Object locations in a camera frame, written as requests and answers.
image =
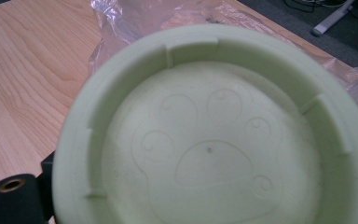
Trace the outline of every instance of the table surface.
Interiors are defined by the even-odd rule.
[[[304,49],[329,56],[241,7]],[[0,5],[0,180],[40,174],[39,162],[55,149],[100,39],[89,0],[11,0]]]

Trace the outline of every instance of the green plastic bowl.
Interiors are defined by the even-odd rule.
[[[358,224],[358,108],[272,37],[162,31],[76,97],[53,201],[61,224]]]

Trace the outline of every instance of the silver metal leg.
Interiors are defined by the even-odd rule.
[[[315,28],[312,29],[312,33],[317,36],[324,34],[324,32],[326,32],[332,25],[344,17],[349,10],[351,10],[353,2],[354,0],[347,0],[342,7],[337,9],[333,12],[333,14],[324,19],[324,21],[315,26]]]

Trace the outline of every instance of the embossed paw print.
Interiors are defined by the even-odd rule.
[[[237,223],[279,203],[280,124],[244,87],[172,88],[150,114],[133,136],[132,156],[163,222]]]

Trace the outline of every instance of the clear plastic bag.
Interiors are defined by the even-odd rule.
[[[196,23],[223,23],[271,35],[303,50],[337,77],[358,103],[358,68],[350,69],[332,56],[297,45],[245,11],[235,0],[91,0],[102,40],[89,60],[92,75],[107,59],[130,43],[157,31]]]

